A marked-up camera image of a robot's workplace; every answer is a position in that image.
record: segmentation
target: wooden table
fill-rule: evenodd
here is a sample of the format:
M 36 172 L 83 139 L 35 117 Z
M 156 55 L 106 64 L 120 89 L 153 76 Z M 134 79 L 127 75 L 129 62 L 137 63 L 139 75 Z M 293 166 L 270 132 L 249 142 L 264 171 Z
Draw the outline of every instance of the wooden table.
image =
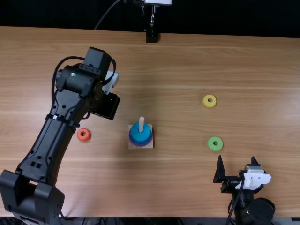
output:
M 162 34 L 146 44 L 144 33 L 1 27 L 1 171 L 16 169 L 42 128 L 57 63 L 90 46 L 116 59 L 121 102 L 113 121 L 81 122 L 89 143 L 69 144 L 57 182 L 66 216 L 227 216 L 231 196 L 212 183 L 213 135 L 227 174 L 255 156 L 272 176 L 256 197 L 278 217 L 299 216 L 299 39 Z M 203 106 L 207 94 L 216 107 Z M 128 150 L 139 116 L 154 127 L 152 150 Z

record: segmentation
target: green ring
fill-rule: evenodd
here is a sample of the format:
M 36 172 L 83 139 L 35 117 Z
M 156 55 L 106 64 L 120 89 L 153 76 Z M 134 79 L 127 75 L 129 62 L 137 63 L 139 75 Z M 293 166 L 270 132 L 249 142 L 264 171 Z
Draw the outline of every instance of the green ring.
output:
M 214 152 L 221 151 L 223 148 L 223 141 L 219 137 L 211 137 L 207 141 L 207 146 L 209 147 L 209 149 L 211 151 L 214 151 Z

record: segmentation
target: plastic ring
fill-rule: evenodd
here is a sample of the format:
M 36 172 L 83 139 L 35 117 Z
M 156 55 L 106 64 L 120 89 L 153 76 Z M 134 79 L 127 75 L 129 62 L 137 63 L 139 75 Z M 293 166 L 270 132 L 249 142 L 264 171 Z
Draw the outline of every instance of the plastic ring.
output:
M 211 137 L 207 141 L 207 146 L 211 151 L 218 152 L 221 151 L 223 148 L 223 141 L 219 137 Z
M 81 142 L 86 142 L 87 140 L 90 139 L 90 137 L 91 137 L 91 134 L 88 129 L 82 128 L 82 129 L 79 129 L 79 131 L 77 132 L 77 138 Z
M 139 132 L 139 123 L 135 123 L 129 132 L 129 139 L 136 146 L 145 146 L 152 140 L 152 132 L 147 123 L 144 123 L 143 132 Z
M 212 108 L 216 105 L 217 99 L 213 95 L 206 95 L 203 98 L 203 104 L 207 108 Z

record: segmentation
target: yellow ring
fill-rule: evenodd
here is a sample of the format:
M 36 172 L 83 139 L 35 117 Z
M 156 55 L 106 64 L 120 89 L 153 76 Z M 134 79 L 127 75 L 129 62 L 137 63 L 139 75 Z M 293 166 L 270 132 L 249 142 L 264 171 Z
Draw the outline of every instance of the yellow ring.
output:
M 216 105 L 217 99 L 213 95 L 206 95 L 203 98 L 203 105 L 207 108 L 212 108 Z

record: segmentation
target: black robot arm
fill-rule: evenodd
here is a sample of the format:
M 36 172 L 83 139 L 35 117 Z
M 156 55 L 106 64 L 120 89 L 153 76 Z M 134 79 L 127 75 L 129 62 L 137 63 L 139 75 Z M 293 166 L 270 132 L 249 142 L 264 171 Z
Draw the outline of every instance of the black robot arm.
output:
M 60 224 L 64 194 L 55 183 L 68 144 L 86 113 L 112 120 L 119 105 L 118 96 L 102 91 L 114 76 L 105 80 L 112 58 L 91 47 L 82 59 L 57 72 L 58 65 L 53 76 L 57 90 L 52 86 L 52 106 L 41 132 L 16 171 L 0 176 L 5 210 L 29 225 Z
M 268 199 L 254 199 L 254 194 L 269 183 L 271 176 L 265 172 L 257 160 L 239 171 L 238 176 L 226 176 L 222 157 L 218 157 L 213 183 L 222 183 L 221 193 L 232 194 L 228 206 L 228 218 L 225 225 L 270 225 L 275 212 L 275 205 Z M 235 221 L 231 218 L 234 211 Z

